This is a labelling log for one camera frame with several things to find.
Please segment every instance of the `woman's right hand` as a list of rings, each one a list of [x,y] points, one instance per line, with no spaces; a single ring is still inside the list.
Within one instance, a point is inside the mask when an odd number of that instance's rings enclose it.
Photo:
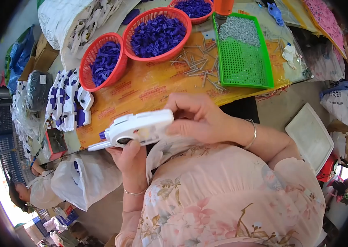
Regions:
[[[169,136],[192,137],[206,144],[231,140],[232,117],[206,94],[171,93],[165,108],[175,117],[166,130]]]

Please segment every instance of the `white plastic tray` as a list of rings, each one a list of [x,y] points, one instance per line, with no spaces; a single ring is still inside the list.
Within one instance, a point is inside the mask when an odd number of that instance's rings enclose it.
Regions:
[[[334,143],[321,119],[309,103],[306,103],[285,131],[295,141],[303,159],[310,163],[315,175],[324,166]]]

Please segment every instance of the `black hair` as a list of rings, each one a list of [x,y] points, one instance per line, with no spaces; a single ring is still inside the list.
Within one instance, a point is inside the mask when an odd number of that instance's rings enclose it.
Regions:
[[[21,200],[19,198],[19,193],[18,191],[16,191],[15,189],[15,182],[12,179],[12,174],[8,173],[9,175],[9,197],[11,198],[11,201],[14,203],[14,205],[16,205],[17,207],[19,207],[20,209],[22,209],[23,212],[29,212],[29,207],[26,206],[26,203],[24,200]]]

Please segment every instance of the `hand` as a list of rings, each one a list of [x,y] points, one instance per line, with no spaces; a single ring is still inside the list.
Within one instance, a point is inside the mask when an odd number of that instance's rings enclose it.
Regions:
[[[138,193],[147,188],[146,180],[146,147],[141,147],[138,141],[129,141],[125,148],[109,147],[107,152],[122,172],[123,187],[131,192]]]
[[[165,108],[172,110],[176,119],[166,130],[169,136],[192,137],[207,144],[231,140],[232,117],[206,94],[171,93]]]

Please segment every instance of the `orange electric screwdriver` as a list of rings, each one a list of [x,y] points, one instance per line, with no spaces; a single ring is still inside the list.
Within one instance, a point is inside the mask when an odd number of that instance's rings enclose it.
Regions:
[[[218,32],[221,25],[226,22],[227,17],[232,13],[234,0],[214,0],[215,22],[218,24]]]

